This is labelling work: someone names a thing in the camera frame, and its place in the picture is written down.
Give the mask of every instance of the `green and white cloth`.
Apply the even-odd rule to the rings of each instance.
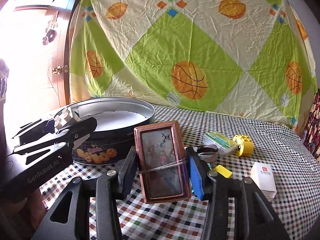
[[[316,93],[287,0],[81,0],[70,38],[73,101],[130,96],[299,133]]]

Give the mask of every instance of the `white box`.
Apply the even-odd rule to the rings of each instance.
[[[267,200],[271,201],[277,193],[271,166],[264,163],[254,163],[250,175]]]

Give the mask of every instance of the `string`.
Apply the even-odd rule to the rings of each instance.
[[[147,172],[152,172],[152,171],[158,171],[158,170],[171,168],[171,167],[178,166],[178,165],[181,165],[181,164],[185,163],[185,160],[186,159],[182,159],[182,160],[178,160],[176,162],[169,163],[169,164],[166,164],[166,165],[163,165],[163,166],[160,166],[160,167],[156,167],[156,168],[153,168],[153,169],[150,169],[150,170],[139,171],[139,173],[142,174],[142,173],[147,173]]]

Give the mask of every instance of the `cookie picture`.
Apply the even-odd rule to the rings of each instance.
[[[116,157],[117,155],[117,150],[116,149],[113,149],[113,148],[110,148],[107,150],[107,154],[110,158],[113,158],[113,157]]]
[[[84,151],[81,149],[76,149],[76,153],[80,158],[84,158]]]
[[[110,160],[110,157],[107,153],[100,153],[99,157],[100,157],[101,161],[103,161],[103,162]]]
[[[97,154],[92,154],[91,155],[91,158],[92,158],[92,160],[95,162],[95,163],[101,163],[102,162],[102,159],[99,157],[99,155],[97,155]]]
[[[86,162],[92,162],[92,154],[89,152],[84,153],[84,159]]]

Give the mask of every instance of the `door lock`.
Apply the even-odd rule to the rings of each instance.
[[[52,69],[52,75],[60,75],[62,73],[62,67],[61,66],[57,66],[57,67],[54,67]]]

